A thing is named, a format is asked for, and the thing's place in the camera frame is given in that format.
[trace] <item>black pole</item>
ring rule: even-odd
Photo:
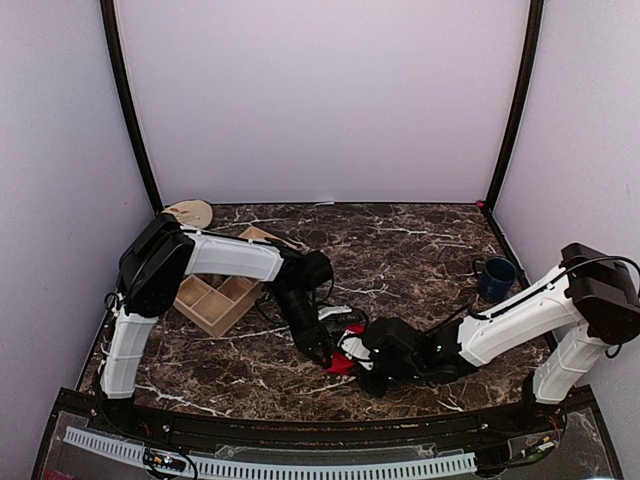
[[[122,55],[122,46],[120,44],[120,35],[118,34],[118,22],[116,20],[116,11],[113,0],[100,0],[102,8],[102,22],[104,24],[104,33],[107,37],[107,47],[109,48],[109,57],[111,58],[111,68],[113,69],[113,77],[116,81],[118,96],[120,97],[120,106],[124,121],[129,131],[129,139],[133,147],[133,153],[136,157],[136,163],[142,176],[144,188],[147,190],[147,196],[153,211],[160,213],[164,206],[160,199],[160,192],[153,177],[147,150],[144,147],[138,117],[133,106],[133,97],[129,88],[129,80],[127,78],[127,70],[124,66],[124,57]]]
[[[509,160],[513,153],[513,146],[516,143],[524,104],[527,99],[527,91],[531,81],[531,72],[533,71],[533,61],[536,56],[536,47],[538,46],[538,37],[540,35],[540,24],[542,22],[542,9],[544,0],[531,0],[529,4],[529,20],[527,21],[527,32],[524,38],[524,47],[522,49],[522,59],[520,60],[520,70],[518,71],[518,80],[516,81],[516,89],[511,102],[511,111],[509,112],[509,120],[507,128],[502,139],[502,146],[498,154],[496,168],[493,171],[491,185],[487,192],[487,198],[484,201],[485,208],[490,212],[493,211],[500,195],[500,189],[504,183],[504,177],[507,174]]]

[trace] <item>black metal frame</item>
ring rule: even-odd
[[[616,478],[622,478],[620,464],[609,433],[602,421],[598,404],[589,386],[573,389],[566,400],[566,411],[590,408],[601,433],[607,459]],[[100,416],[95,415],[95,397],[61,389],[53,407],[32,473],[39,480],[60,412],[84,416],[89,427],[114,431]],[[474,412],[452,413],[412,418],[398,428],[396,420],[371,422],[272,422],[217,418],[177,413],[149,407],[134,407],[137,418],[152,432],[151,441],[172,449],[214,452],[217,445],[253,446],[263,448],[293,448],[302,450],[390,447],[407,444],[435,443],[439,451],[462,448],[467,452],[486,455],[504,446],[506,440],[520,435],[505,435],[491,426],[505,415],[517,412],[516,404]],[[546,418],[540,417],[530,432],[549,429]]]
[[[524,111],[524,104],[529,91],[529,83],[531,81],[531,72],[533,71],[533,63],[536,56],[536,48],[538,46],[538,37],[540,36],[540,25],[542,23],[542,10],[544,0],[531,0],[529,4],[529,19],[527,21],[527,31],[522,48],[522,59],[520,60],[520,69],[518,71],[518,80],[511,102],[511,110],[509,111],[509,119],[507,120],[507,128],[502,139],[502,146],[498,154],[496,168],[493,171],[493,178],[489,185],[487,198],[484,200],[484,206],[489,212],[493,212],[496,206],[504,178],[509,168],[509,160],[513,153],[513,147],[516,143],[518,129],[520,128],[520,120]]]
[[[100,0],[102,9],[102,22],[104,24],[104,33],[107,38],[107,47],[109,48],[109,57],[111,58],[111,68],[113,69],[113,78],[118,89],[120,97],[120,107],[124,115],[124,121],[127,124],[129,132],[129,140],[136,157],[138,170],[147,191],[147,197],[155,213],[160,213],[164,206],[158,191],[158,185],[151,170],[151,163],[147,156],[147,150],[142,139],[142,132],[138,117],[133,104],[131,88],[127,78],[127,70],[124,64],[124,56],[122,54],[122,45],[120,44],[120,35],[118,34],[118,21],[113,0]]]

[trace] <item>blue mug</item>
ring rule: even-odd
[[[516,280],[516,267],[506,258],[479,258],[473,261],[473,273],[479,278],[478,293],[489,303],[502,302]]]

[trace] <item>white object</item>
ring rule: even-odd
[[[276,277],[282,266],[283,259],[276,247],[251,240],[205,235],[201,231],[186,235],[195,241],[195,248],[185,275],[215,273],[268,282]],[[124,306],[115,312],[115,316],[116,329],[100,386],[110,399],[130,398],[135,391],[140,359],[158,317],[127,315]]]
[[[555,284],[550,283],[563,271],[564,268],[554,267],[534,285],[481,315],[491,317],[538,288],[545,287],[508,312],[489,320],[468,316],[458,330],[460,355],[480,367],[516,345],[556,328],[572,326],[551,357],[536,370],[533,393],[536,401],[545,404],[564,400],[571,387],[611,346],[587,335],[586,320],[564,294],[569,287],[569,279],[565,276]]]
[[[137,313],[127,315],[122,307],[116,313],[115,322],[116,329],[100,387],[110,399],[130,398],[135,390],[140,359],[158,317],[145,318]]]
[[[195,242],[185,275],[213,273],[255,278],[270,282],[280,271],[283,259],[273,246],[253,240],[187,233]]]
[[[482,312],[491,316],[526,297],[541,286],[548,284],[564,268],[555,267],[540,281],[523,290],[518,295]],[[460,355],[466,361],[479,367],[486,365],[496,356],[511,348],[528,342],[550,330],[583,320],[564,291],[569,286],[563,277],[548,289],[491,320],[477,320],[471,316],[464,319],[458,331],[458,343],[462,345]]]
[[[141,442],[120,440],[75,427],[67,427],[64,442],[120,463],[144,468],[142,458],[145,447]],[[162,452],[162,455],[166,454],[170,454],[170,452]],[[460,453],[408,462],[327,466],[233,462],[194,454],[189,454],[189,458],[198,468],[198,478],[206,480],[219,480],[220,478],[247,480],[256,478],[296,478],[297,480],[402,478],[420,480],[473,473],[477,470],[474,453]],[[175,475],[175,472],[162,467],[156,468],[161,472]],[[192,467],[188,465],[184,472],[178,476],[193,478]]]
[[[586,321],[575,325],[549,359],[536,370],[533,391],[539,403],[557,404],[611,345],[587,335]]]
[[[342,313],[351,313],[353,309],[346,305],[336,306],[336,307],[322,307],[318,310],[318,320],[322,321],[331,315],[340,315]]]
[[[353,332],[349,329],[345,330],[338,341],[338,345],[342,349],[344,356],[349,360],[354,360],[367,370],[373,369],[373,362],[369,359],[371,351],[362,344],[360,337],[352,337]]]

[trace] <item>marble surface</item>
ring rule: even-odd
[[[250,225],[302,250],[327,254],[336,278],[332,303],[361,308],[372,320],[399,316],[419,329],[477,302],[471,261],[501,254],[483,216],[470,205],[216,206],[210,230],[238,235]],[[392,383],[379,399],[353,378],[329,375],[307,360],[275,305],[264,310],[270,320],[252,309],[216,340],[171,309],[147,344],[136,402],[261,420],[401,419],[516,402],[524,377],[549,355],[537,338],[455,383]],[[94,353],[82,391],[91,391],[96,365]]]

